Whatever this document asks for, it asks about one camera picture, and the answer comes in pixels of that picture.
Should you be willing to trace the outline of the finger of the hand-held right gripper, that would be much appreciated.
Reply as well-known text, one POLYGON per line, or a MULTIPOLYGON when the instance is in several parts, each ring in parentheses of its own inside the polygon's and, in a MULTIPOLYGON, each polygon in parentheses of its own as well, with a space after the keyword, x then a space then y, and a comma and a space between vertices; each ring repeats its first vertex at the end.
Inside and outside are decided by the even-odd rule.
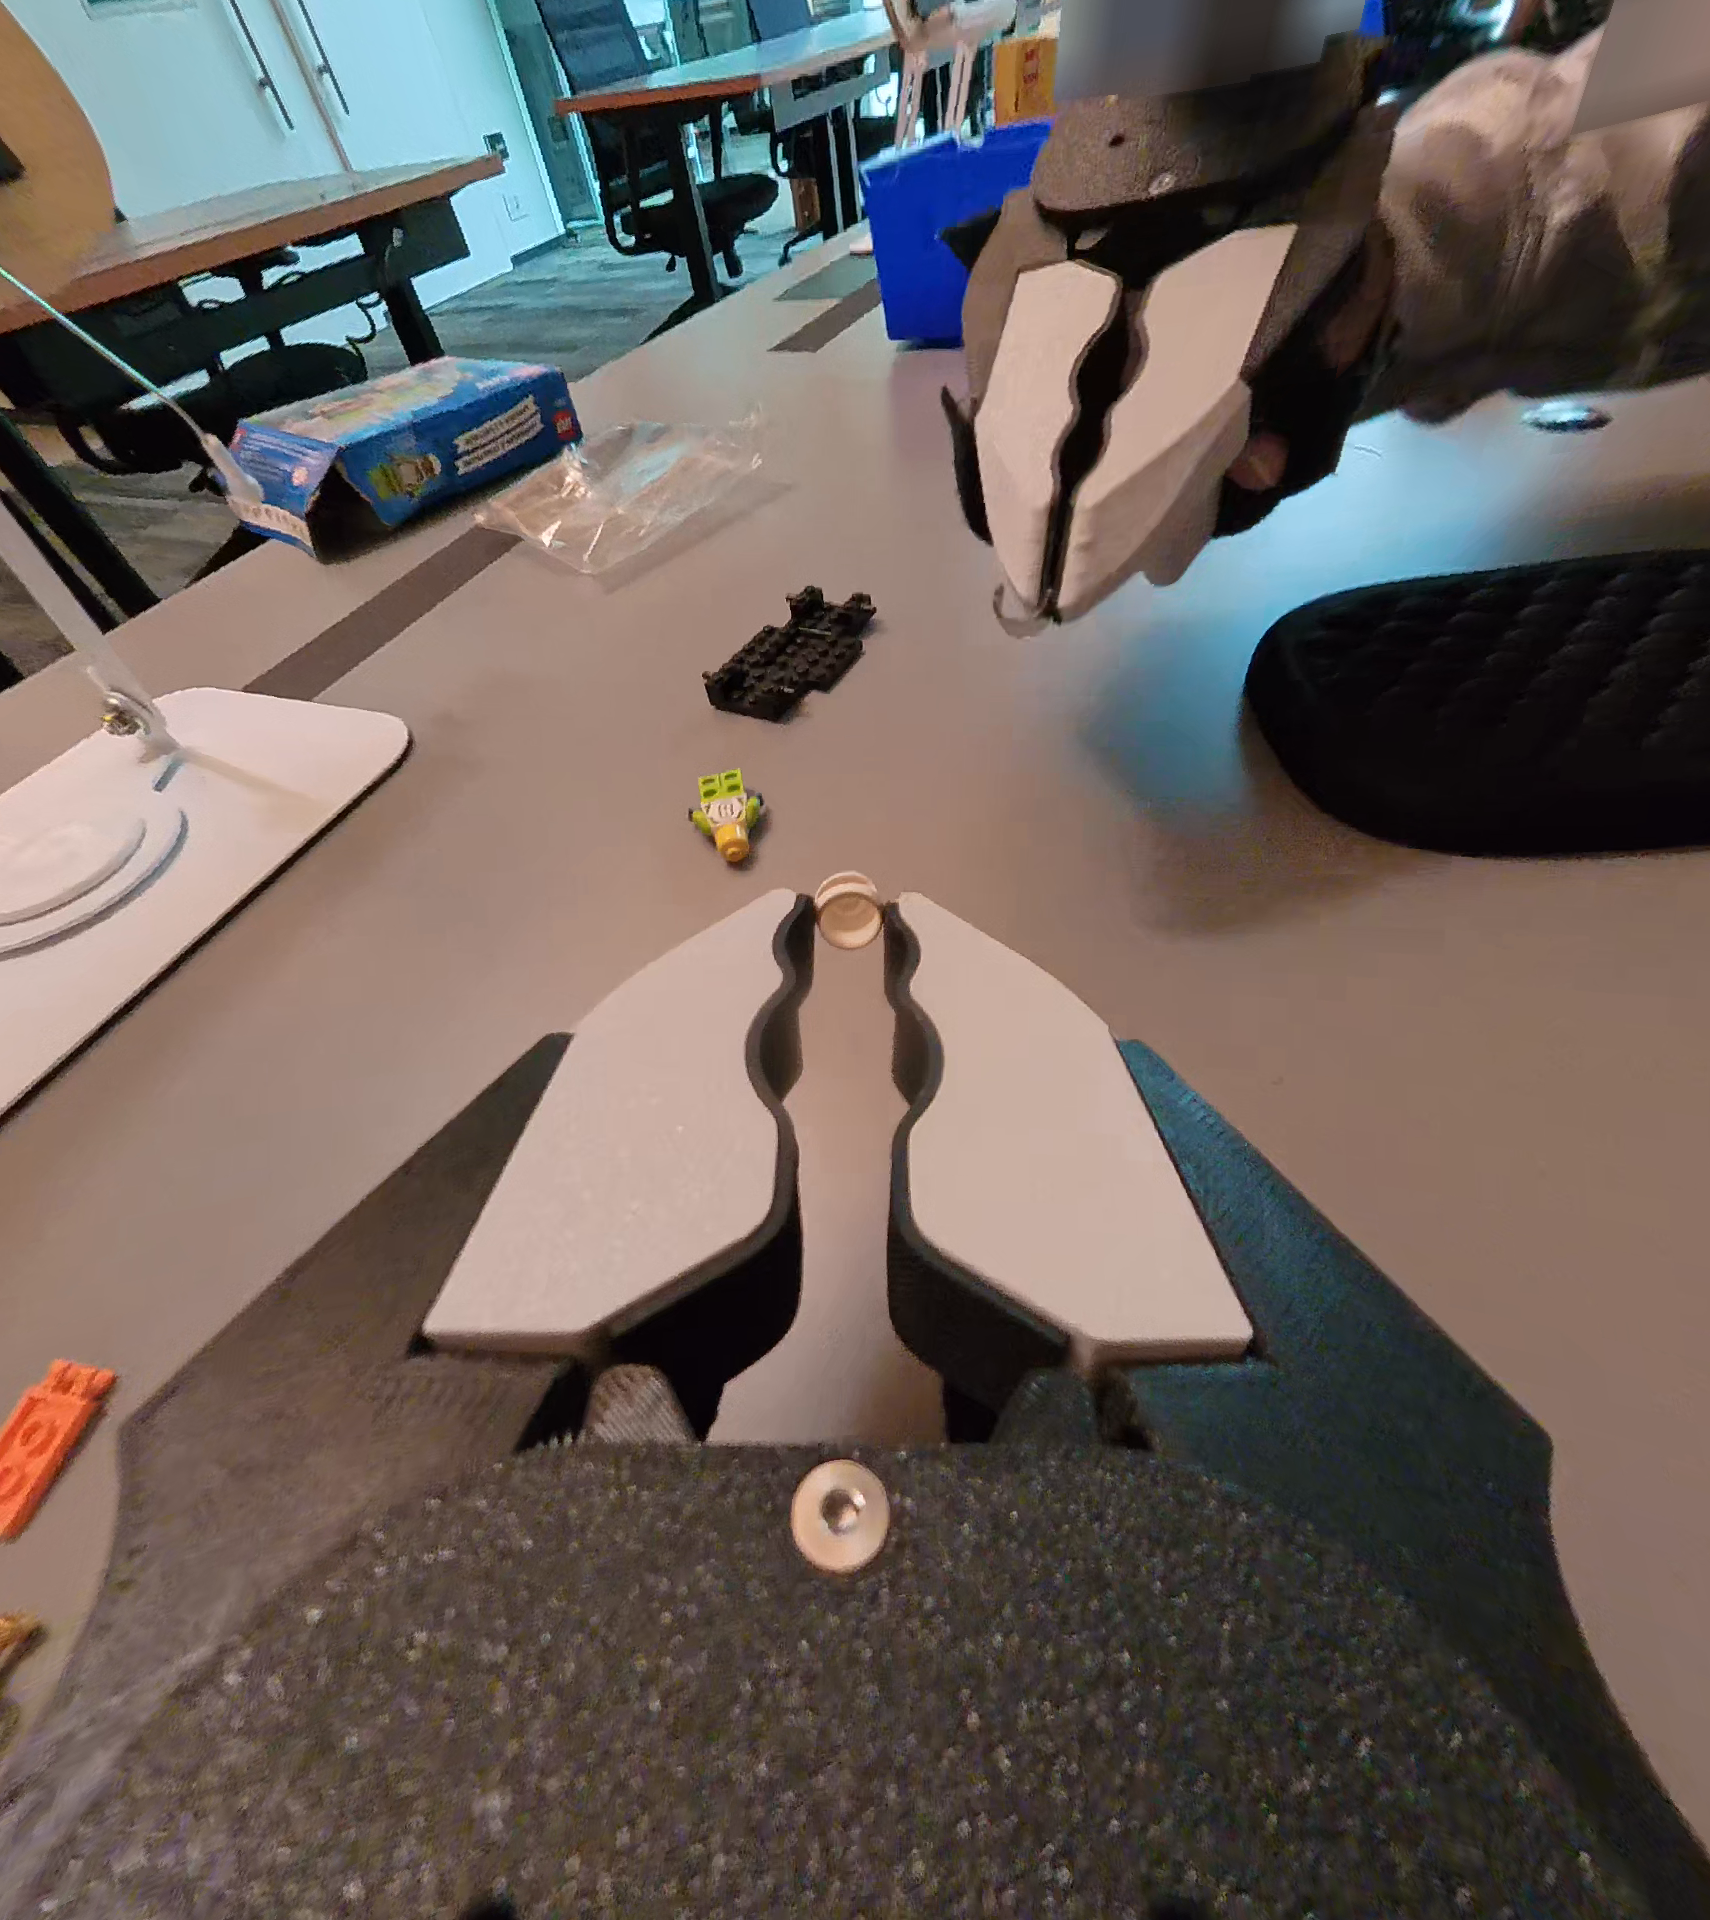
POLYGON ((1069 501, 1049 619, 1093 613, 1132 576, 1171 587, 1210 542, 1250 433, 1244 361, 1294 241, 1296 226, 1234 230, 1142 296, 1139 364, 1069 501))
POLYGON ((1015 277, 1008 317, 975 417, 997 618, 1053 618, 1079 479, 1081 377, 1124 312, 1121 282, 1082 260, 1015 277))

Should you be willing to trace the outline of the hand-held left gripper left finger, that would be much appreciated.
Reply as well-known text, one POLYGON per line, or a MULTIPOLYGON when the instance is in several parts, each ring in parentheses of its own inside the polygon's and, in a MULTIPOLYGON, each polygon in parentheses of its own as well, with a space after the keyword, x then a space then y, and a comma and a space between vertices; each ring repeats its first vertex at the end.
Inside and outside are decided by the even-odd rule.
POLYGON ((614 987, 563 1048, 420 1325, 438 1351, 592 1358, 794 1211, 805 897, 758 893, 614 987))

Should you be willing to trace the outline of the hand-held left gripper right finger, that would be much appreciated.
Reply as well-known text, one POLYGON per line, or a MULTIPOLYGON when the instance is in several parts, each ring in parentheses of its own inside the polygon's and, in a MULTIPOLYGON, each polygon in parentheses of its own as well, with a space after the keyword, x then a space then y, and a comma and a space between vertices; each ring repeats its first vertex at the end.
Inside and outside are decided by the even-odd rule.
POLYGON ((890 1312, 929 1367, 1234 1361, 1250 1319, 1106 1022, 920 893, 887 912, 890 1312))

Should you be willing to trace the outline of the green white lego minifigure torso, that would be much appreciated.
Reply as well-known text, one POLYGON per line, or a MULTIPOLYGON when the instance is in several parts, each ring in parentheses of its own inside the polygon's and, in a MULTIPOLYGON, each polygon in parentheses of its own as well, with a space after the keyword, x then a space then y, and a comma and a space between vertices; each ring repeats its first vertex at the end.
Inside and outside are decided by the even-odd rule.
POLYGON ((725 866, 748 866, 763 818, 765 800, 745 780, 742 769, 732 767, 697 779, 691 824, 725 866))

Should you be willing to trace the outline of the clear bag of lego pieces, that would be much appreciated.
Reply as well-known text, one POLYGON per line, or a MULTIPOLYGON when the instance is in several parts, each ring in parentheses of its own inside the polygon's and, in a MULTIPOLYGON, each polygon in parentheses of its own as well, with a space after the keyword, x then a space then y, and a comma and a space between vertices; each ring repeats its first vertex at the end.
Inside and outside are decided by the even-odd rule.
POLYGON ((493 492, 475 526, 574 576, 621 582, 773 500, 768 422, 609 425, 493 492))

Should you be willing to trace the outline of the blue lego set box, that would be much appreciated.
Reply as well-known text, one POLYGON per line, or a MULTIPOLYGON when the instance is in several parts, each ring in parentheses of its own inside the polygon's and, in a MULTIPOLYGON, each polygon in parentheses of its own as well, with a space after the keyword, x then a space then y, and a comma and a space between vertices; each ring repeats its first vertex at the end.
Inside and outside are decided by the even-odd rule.
POLYGON ((237 423, 251 531, 336 562, 542 468, 585 437, 555 367, 436 357, 237 423))

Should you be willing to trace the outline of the white wire screen stand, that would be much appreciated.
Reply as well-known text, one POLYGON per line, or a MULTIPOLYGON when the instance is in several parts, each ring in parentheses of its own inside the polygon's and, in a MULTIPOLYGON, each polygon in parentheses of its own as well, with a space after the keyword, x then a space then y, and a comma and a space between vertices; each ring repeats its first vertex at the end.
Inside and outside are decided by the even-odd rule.
POLYGON ((152 697, 0 497, 0 557, 99 729, 0 795, 0 1120, 410 755, 401 718, 232 688, 152 697))

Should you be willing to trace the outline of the black lego chassis piece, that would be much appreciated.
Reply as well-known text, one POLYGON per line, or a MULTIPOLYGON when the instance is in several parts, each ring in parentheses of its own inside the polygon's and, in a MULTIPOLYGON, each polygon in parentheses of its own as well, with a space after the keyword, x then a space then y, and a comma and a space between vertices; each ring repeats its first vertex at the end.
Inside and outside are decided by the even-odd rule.
POLYGON ((706 702, 741 718, 786 724, 794 708, 841 683, 864 659, 875 621, 868 594, 831 598, 818 587, 788 595, 788 619, 748 639, 721 667, 702 673, 706 702))

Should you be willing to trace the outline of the person's right hand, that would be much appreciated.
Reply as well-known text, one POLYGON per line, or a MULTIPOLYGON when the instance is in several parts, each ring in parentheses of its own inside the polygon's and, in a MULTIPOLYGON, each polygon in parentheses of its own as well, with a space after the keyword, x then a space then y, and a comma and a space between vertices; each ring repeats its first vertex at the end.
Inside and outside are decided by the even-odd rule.
POLYGON ((1175 585, 1207 543, 1250 531, 1282 501, 1322 483, 1339 463, 1351 418, 1343 405, 1317 405, 1286 418, 1256 418, 1234 452, 1224 429, 1207 437, 1137 555, 1139 574, 1153 587, 1175 585))

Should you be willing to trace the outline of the blue plastic bin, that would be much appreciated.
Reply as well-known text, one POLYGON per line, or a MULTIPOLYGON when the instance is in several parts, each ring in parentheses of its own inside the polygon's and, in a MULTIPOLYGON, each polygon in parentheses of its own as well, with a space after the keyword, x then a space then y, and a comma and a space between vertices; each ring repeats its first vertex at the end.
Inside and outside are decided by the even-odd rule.
POLYGON ((860 165, 890 340, 961 344, 968 263, 943 234, 994 218, 1008 193, 1029 184, 1049 125, 1042 115, 982 138, 941 132, 860 165))

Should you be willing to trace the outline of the black office chair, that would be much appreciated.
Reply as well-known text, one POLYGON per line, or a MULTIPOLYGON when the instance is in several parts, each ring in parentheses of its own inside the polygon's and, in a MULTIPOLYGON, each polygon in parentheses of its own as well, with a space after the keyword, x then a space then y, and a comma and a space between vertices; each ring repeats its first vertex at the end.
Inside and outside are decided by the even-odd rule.
POLYGON ((133 398, 91 411, 57 405, 51 423, 74 455, 101 474, 208 474, 200 435, 226 445, 239 422, 354 387, 366 373, 360 344, 289 344, 274 330, 266 348, 232 364, 212 361, 200 383, 173 398, 194 433, 162 403, 133 398))
MULTIPOLYGON (((619 2, 538 2, 570 102, 653 75, 640 35, 619 2)), ((691 160, 685 130, 705 127, 723 159, 723 106, 672 105, 582 112, 595 169, 602 230, 627 260, 664 258, 669 273, 685 268, 691 294, 660 323, 661 330, 706 309, 745 275, 741 239, 765 216, 777 186, 763 172, 719 170, 702 179, 691 160)))

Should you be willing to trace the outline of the long wooden desk black legs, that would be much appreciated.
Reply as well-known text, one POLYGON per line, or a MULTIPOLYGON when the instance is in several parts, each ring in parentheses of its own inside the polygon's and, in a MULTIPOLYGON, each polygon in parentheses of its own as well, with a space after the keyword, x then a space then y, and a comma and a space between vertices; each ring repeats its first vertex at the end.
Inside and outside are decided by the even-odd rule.
MULTIPOLYGON (((775 35, 752 35, 745 46, 676 64, 656 64, 640 83, 570 102, 568 83, 555 105, 560 115, 582 112, 644 109, 721 102, 763 94, 773 135, 805 135, 815 182, 820 234, 833 239, 864 221, 858 184, 855 105, 890 80, 893 30, 883 7, 841 12, 775 35)), ((685 130, 691 160, 702 179, 725 170, 705 127, 685 130)))

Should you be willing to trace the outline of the black textured oval pad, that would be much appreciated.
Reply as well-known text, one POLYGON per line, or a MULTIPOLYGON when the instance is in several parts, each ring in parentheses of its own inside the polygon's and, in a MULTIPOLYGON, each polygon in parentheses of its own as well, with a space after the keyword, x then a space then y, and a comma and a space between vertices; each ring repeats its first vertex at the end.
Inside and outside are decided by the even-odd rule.
POLYGON ((1322 595, 1256 643, 1244 704, 1286 780, 1383 845, 1710 850, 1710 549, 1322 595))

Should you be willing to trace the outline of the wooden desk black frame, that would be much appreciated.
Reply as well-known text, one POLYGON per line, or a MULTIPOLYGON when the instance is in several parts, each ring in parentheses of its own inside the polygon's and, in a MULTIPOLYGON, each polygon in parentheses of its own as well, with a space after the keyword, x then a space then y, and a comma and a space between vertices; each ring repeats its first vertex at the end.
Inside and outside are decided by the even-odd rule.
POLYGON ((290 323, 375 301, 410 364, 439 352, 420 275, 464 260, 460 190, 502 178, 502 156, 289 179, 115 221, 63 294, 0 273, 0 505, 29 554, 96 630, 158 594, 25 439, 6 403, 46 417, 121 399, 173 403, 212 361, 263 351, 290 323))

